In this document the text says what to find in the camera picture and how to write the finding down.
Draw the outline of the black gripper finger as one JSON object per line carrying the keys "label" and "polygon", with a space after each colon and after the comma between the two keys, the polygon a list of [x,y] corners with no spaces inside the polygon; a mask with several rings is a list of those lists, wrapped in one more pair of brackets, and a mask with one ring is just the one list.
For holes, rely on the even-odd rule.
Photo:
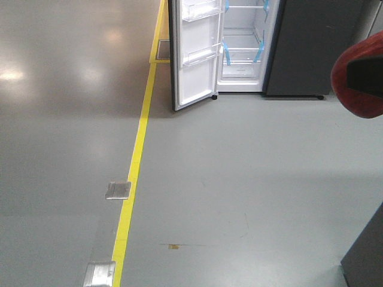
{"label": "black gripper finger", "polygon": [[382,55],[363,57],[346,66],[347,87],[382,97]]}

